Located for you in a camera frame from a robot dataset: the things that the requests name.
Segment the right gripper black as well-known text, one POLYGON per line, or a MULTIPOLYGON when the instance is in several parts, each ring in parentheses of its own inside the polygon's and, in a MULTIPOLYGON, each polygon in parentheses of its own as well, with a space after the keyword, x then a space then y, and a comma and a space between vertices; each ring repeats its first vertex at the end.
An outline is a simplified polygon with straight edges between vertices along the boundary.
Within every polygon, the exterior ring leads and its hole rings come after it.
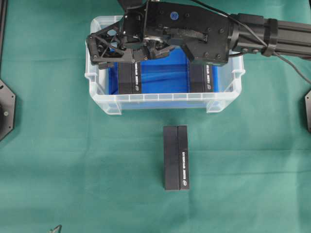
POLYGON ((86 38, 90 62, 99 69, 113 63, 134 63, 166 58, 175 49, 163 39, 145 37, 147 5, 128 5, 124 16, 114 24, 86 38))

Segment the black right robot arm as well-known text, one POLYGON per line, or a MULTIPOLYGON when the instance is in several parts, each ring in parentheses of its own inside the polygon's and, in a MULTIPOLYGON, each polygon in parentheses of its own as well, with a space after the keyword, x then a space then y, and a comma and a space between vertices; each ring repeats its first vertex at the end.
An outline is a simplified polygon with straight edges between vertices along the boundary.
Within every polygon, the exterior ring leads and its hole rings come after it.
POLYGON ((141 62, 169 56, 180 48, 190 62, 222 66, 229 53, 311 57, 309 24, 163 1, 122 0, 124 16, 86 39, 90 61, 141 62))

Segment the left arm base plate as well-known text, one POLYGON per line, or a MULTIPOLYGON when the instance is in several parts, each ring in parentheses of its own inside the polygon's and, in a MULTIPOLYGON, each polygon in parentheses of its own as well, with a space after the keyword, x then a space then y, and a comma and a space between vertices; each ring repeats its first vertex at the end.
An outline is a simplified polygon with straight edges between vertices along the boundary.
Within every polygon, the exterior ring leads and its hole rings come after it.
POLYGON ((0 81, 0 140, 14 128, 16 95, 0 81))

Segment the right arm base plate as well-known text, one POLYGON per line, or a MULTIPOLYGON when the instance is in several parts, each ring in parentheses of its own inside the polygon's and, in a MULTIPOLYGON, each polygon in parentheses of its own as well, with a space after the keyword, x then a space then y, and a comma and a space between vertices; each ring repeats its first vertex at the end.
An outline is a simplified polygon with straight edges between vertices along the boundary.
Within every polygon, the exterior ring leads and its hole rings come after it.
POLYGON ((311 133, 311 91, 305 95, 307 130, 311 133))

